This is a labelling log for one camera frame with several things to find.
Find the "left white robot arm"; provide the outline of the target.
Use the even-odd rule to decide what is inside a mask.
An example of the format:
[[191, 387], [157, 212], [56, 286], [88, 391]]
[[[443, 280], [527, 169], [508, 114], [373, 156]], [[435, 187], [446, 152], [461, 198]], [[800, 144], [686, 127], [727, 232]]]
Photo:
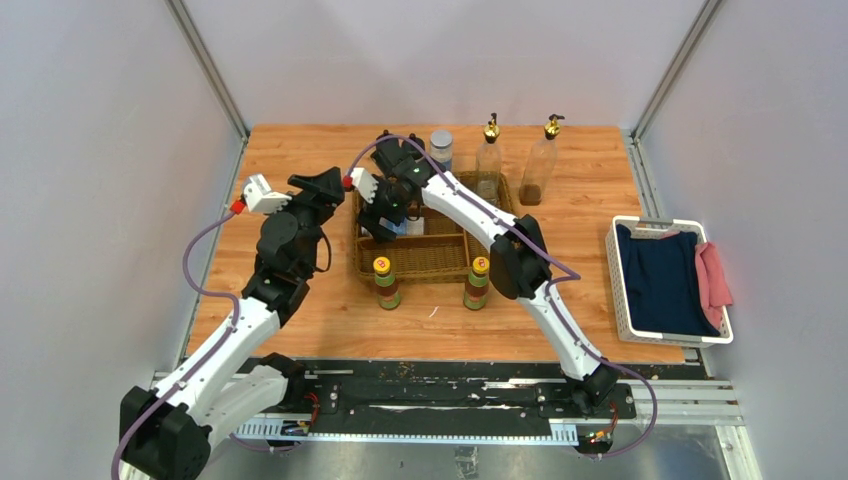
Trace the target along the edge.
[[328, 240], [322, 226], [345, 199], [342, 172], [331, 167], [314, 176], [292, 175], [296, 194], [271, 189], [265, 177], [248, 177], [226, 213], [203, 228], [184, 251], [243, 211], [265, 220], [256, 245], [254, 272], [232, 310], [201, 347], [150, 389], [134, 387], [121, 401], [119, 443], [110, 466], [117, 479], [128, 464], [153, 479], [195, 479], [212, 450], [241, 424], [272, 405], [298, 411], [306, 386], [294, 377], [294, 361], [268, 356], [246, 378], [233, 375], [262, 343], [297, 312], [320, 272], [317, 245]]

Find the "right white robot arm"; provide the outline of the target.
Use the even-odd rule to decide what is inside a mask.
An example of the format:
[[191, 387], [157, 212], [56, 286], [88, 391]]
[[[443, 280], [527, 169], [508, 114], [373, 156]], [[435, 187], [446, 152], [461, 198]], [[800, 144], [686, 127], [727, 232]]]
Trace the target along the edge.
[[561, 270], [566, 281], [579, 276], [548, 252], [538, 221], [487, 203], [409, 137], [384, 132], [363, 151], [372, 156], [378, 173], [354, 162], [342, 180], [343, 187], [357, 192], [365, 203], [359, 225], [375, 241], [392, 242], [395, 233], [381, 222], [398, 223], [413, 204], [459, 225], [487, 249], [492, 286], [518, 302], [553, 347], [572, 385], [575, 411], [592, 418], [607, 409], [617, 371], [581, 330], [558, 292], [553, 269]]

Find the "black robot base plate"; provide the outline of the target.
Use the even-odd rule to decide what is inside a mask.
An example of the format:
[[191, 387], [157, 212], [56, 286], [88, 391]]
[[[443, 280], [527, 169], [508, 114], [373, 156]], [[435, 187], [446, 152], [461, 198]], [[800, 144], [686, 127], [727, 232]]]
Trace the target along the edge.
[[637, 416], [630, 385], [598, 387], [556, 363], [306, 359], [295, 391], [241, 430], [245, 438], [570, 445]]

